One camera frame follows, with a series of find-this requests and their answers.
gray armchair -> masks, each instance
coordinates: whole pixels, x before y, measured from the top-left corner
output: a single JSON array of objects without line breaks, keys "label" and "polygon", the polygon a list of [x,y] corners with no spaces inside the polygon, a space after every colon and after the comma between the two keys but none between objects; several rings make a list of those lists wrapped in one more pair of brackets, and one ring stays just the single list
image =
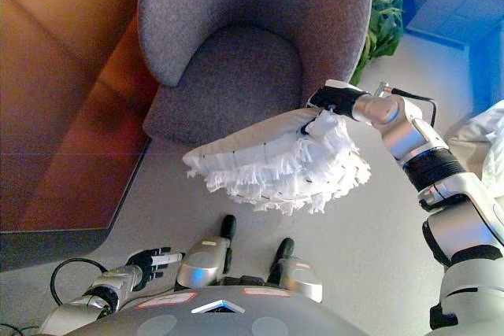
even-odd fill
[{"label": "gray armchair", "polygon": [[146,62],[162,84],[154,139],[202,144],[349,80],[371,0],[139,0]]}]

green plant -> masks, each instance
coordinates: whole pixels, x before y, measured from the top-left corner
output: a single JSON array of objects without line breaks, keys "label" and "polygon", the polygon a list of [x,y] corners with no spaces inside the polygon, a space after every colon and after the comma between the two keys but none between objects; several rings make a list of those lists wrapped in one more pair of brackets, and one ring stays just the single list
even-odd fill
[{"label": "green plant", "polygon": [[368,34],[361,57],[350,83],[356,85],[368,62],[383,55],[393,55],[404,34],[402,26],[403,0],[372,0]]}]

chair backrest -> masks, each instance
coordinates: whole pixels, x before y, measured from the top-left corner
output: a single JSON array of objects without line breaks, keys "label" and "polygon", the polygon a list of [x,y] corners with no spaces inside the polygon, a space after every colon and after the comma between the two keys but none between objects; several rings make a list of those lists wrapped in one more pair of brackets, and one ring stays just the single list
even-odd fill
[{"label": "chair backrest", "polygon": [[364,43],[371,0],[139,0],[139,34],[157,79],[176,86],[205,39],[252,24],[291,41],[303,64],[303,99],[326,79],[350,78]]}]

black cable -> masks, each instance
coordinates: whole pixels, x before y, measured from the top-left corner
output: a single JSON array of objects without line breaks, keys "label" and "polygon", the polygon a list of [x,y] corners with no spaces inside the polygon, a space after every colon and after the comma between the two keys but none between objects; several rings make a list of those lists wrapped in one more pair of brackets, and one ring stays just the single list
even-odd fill
[{"label": "black cable", "polygon": [[54,282],[56,281],[56,275],[57,273],[59,272],[59,270],[61,268],[63,268],[66,264],[69,264],[69,263],[75,263],[75,262],[80,262],[80,263],[89,263],[91,265],[94,265],[95,267],[97,267],[102,273],[105,273],[107,271],[107,269],[101,265],[100,263],[94,261],[94,260],[90,260],[90,259],[84,259],[82,257],[74,257],[72,259],[68,259],[68,260],[65,260],[63,261],[61,264],[59,264],[54,270],[53,270],[53,274],[51,275],[50,277],[50,293],[51,295],[53,296],[54,300],[56,301],[57,305],[58,306],[61,306],[63,305],[63,302],[61,302],[59,296],[56,294],[56,288],[54,287]]},{"label": "black cable", "polygon": [[392,88],[392,94],[398,94],[400,96],[404,96],[405,98],[414,98],[415,100],[422,100],[423,102],[430,102],[432,105],[432,118],[431,118],[431,126],[434,127],[435,116],[438,112],[438,105],[435,103],[433,98],[426,98],[424,96],[418,96],[417,94],[411,94],[410,92],[406,92],[405,90],[398,90],[397,88]]},{"label": "black cable", "polygon": [[21,330],[15,326],[11,326],[10,324],[7,324],[7,323],[0,323],[0,326],[8,327],[8,328],[14,330],[17,334],[24,336],[24,333],[21,332]]},{"label": "black cable", "polygon": [[132,303],[133,301],[136,301],[137,299],[145,299],[145,298],[157,297],[158,295],[166,294],[166,293],[168,293],[170,291],[173,291],[173,289],[175,289],[175,287],[170,287],[169,289],[161,291],[161,292],[156,293],[156,294],[149,294],[149,295],[143,295],[141,297],[132,298],[129,301],[127,301],[126,303],[124,303],[120,308],[121,309],[124,308],[125,305],[129,305],[130,303]]}]

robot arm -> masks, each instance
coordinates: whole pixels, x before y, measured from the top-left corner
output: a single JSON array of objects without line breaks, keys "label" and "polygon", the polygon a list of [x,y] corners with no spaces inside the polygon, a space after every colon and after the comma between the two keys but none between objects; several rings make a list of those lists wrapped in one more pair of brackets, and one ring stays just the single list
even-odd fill
[{"label": "robot arm", "polygon": [[126,265],[100,275],[83,296],[57,307],[40,327],[41,334],[63,335],[113,314],[131,299],[132,293],[163,276],[158,271],[182,260],[182,253],[167,254],[169,247],[146,249],[131,256]]},{"label": "robot arm", "polygon": [[440,330],[432,334],[474,334],[470,333],[474,330],[481,335],[500,334],[504,327],[504,211],[422,120],[420,109],[394,94],[402,91],[382,86],[380,92],[390,96],[372,96],[329,80],[309,106],[374,126],[418,190],[420,205],[431,213],[423,225],[424,237],[434,258],[447,269],[439,304],[431,308],[431,327]]}]

